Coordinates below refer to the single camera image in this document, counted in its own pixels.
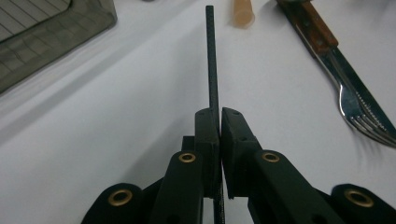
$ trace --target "metal fork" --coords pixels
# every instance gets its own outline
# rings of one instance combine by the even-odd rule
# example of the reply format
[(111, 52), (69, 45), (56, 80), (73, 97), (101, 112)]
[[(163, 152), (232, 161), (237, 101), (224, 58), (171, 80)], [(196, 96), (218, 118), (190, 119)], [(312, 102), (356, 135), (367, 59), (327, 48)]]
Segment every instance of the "metal fork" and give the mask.
[(339, 108), (355, 130), (389, 147), (396, 147), (396, 129), (338, 49), (317, 56), (339, 88)]

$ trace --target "white table surface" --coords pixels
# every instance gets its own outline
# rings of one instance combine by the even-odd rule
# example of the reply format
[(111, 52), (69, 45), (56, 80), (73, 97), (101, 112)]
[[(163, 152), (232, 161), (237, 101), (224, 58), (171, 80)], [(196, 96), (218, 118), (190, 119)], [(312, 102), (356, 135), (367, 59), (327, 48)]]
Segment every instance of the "white table surface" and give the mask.
[[(271, 0), (247, 30), (232, 1), (115, 0), (118, 24), (0, 97), (0, 223), (83, 219), (120, 182), (164, 175), (208, 107), (205, 6), (214, 5), (219, 104), (317, 189), (365, 187), (396, 207), (396, 150), (353, 132), (337, 92)], [(396, 1), (313, 2), (339, 49), (396, 124)], [(252, 223), (246, 199), (226, 221)], [(204, 223), (212, 223), (205, 200)]]

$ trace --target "wooden knife handle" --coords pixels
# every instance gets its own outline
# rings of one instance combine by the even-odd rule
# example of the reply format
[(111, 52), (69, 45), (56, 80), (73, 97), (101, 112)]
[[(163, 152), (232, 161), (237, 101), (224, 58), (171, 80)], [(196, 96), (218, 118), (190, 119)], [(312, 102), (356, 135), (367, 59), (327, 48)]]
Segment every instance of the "wooden knife handle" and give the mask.
[(338, 45), (337, 39), (309, 1), (276, 0), (312, 56), (327, 53)]

